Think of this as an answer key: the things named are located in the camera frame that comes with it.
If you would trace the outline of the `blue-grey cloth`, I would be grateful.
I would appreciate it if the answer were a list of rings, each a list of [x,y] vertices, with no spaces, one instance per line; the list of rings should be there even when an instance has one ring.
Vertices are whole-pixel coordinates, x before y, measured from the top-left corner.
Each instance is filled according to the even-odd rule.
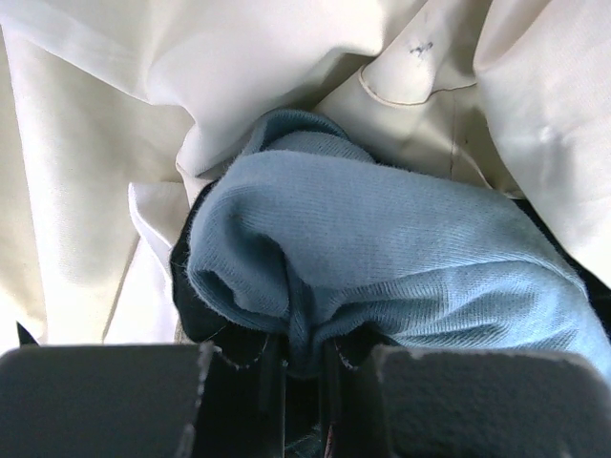
[[[570,352],[610,373],[585,285],[518,206],[379,165],[320,115],[264,115],[182,235],[201,300],[285,336],[305,377],[365,324],[404,346]]]

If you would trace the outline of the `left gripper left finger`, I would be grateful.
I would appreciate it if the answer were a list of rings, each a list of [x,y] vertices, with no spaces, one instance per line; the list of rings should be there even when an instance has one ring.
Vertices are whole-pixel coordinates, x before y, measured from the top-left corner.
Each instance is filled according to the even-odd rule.
[[[281,457],[278,345],[26,345],[1,360],[5,457]]]

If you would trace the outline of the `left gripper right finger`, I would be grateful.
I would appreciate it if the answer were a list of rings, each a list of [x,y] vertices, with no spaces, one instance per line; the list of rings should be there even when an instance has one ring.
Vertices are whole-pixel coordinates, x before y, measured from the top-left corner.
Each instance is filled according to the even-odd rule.
[[[327,457],[606,457],[610,390],[581,356],[324,347]]]

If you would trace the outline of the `beige cloth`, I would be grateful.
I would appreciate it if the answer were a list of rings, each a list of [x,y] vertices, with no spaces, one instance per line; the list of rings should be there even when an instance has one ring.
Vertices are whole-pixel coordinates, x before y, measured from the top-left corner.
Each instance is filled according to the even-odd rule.
[[[169,342],[189,204],[278,107],[526,198],[610,281],[606,1],[5,1],[1,339]]]

